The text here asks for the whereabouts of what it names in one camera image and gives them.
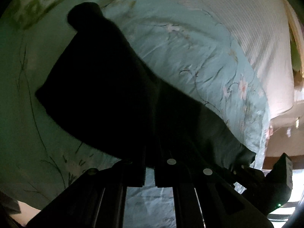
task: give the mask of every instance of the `pink flower pattern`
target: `pink flower pattern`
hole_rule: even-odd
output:
[[[170,33],[170,32],[173,32],[173,31],[179,31],[180,28],[176,25],[173,25],[173,24],[168,24],[167,26],[167,31]]]
[[[262,89],[260,89],[259,92],[258,92],[258,94],[259,94],[259,97],[261,98],[261,97],[264,96],[264,91]]]
[[[248,88],[248,83],[245,81],[244,76],[242,76],[241,80],[239,81],[239,95],[240,98],[243,100],[246,100],[247,88]]]
[[[225,97],[229,97],[230,96],[230,92],[227,91],[227,87],[223,86],[223,94]]]

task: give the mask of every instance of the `wall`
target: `wall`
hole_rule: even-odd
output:
[[[299,128],[292,126],[291,137],[288,138],[287,127],[280,128],[270,137],[266,156],[279,157],[282,153],[288,156],[304,155],[304,125]]]
[[[275,130],[280,127],[294,126],[298,117],[300,118],[300,125],[304,124],[304,101],[295,103],[289,111],[273,118],[272,124]]]

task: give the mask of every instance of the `floral bedsheet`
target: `floral bedsheet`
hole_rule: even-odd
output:
[[[14,0],[0,20],[1,191],[41,209],[88,168],[117,161],[63,131],[34,96],[75,35],[68,11],[84,1],[99,4],[156,75],[218,114],[262,167],[267,98],[238,42],[199,0]]]

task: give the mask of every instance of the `black fabric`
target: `black fabric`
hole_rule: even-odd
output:
[[[21,228],[22,226],[13,220],[5,207],[0,203],[0,227],[1,228]]]
[[[6,194],[0,191],[0,204],[3,206],[8,214],[19,214],[21,213],[18,201],[10,198]]]
[[[194,170],[202,159],[229,170],[253,162],[215,113],[147,68],[97,4],[77,5],[67,18],[77,34],[36,92],[63,129],[118,158],[145,144],[151,167],[155,143]]]

